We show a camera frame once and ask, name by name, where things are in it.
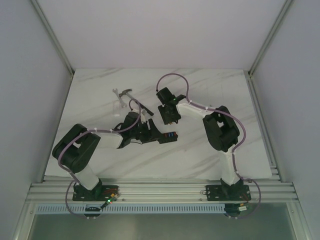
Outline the black fuse box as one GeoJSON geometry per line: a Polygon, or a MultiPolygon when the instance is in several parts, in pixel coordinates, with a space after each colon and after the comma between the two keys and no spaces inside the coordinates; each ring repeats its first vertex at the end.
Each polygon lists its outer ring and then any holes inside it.
{"type": "Polygon", "coordinates": [[[160,144],[166,144],[166,143],[176,142],[177,140],[178,140],[178,134],[175,131],[173,131],[173,132],[162,133],[157,141],[160,144]]]}

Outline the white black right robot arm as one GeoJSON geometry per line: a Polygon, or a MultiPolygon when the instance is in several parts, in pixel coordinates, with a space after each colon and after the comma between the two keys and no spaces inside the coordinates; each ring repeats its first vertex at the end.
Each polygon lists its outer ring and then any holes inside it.
{"type": "Polygon", "coordinates": [[[240,131],[225,106],[209,109],[188,101],[185,95],[175,96],[168,88],[157,91],[161,102],[158,107],[163,123],[178,123],[182,116],[202,121],[209,144],[219,152],[221,164],[221,190],[218,194],[227,201],[241,199],[244,182],[234,168],[232,148],[238,143],[240,131]]]}

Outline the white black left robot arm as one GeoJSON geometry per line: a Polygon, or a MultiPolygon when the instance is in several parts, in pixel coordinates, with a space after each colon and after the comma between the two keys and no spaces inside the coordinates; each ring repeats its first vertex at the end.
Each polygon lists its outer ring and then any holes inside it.
{"type": "MultiPolygon", "coordinates": [[[[124,122],[107,132],[110,148],[122,149],[132,140],[141,144],[150,142],[168,143],[176,139],[175,132],[161,133],[152,119],[142,120],[137,112],[130,111],[124,122]]],[[[89,161],[101,137],[97,130],[89,131],[81,124],[75,124],[52,150],[61,168],[75,180],[74,198],[97,201],[104,198],[107,190],[93,173],[89,161]]]]}

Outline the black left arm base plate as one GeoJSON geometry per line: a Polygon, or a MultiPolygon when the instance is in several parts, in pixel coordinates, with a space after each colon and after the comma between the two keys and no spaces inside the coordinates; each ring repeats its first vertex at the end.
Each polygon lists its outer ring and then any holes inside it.
{"type": "Polygon", "coordinates": [[[118,185],[101,185],[96,186],[93,190],[88,190],[82,185],[73,187],[72,200],[75,202],[104,202],[109,200],[112,195],[118,193],[118,185]]]}

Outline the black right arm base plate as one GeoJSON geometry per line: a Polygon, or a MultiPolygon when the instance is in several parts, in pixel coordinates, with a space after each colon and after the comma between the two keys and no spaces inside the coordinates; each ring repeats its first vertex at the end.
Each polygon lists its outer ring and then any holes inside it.
{"type": "Polygon", "coordinates": [[[222,186],[206,185],[205,195],[208,201],[246,202],[252,199],[248,185],[222,186]]]}

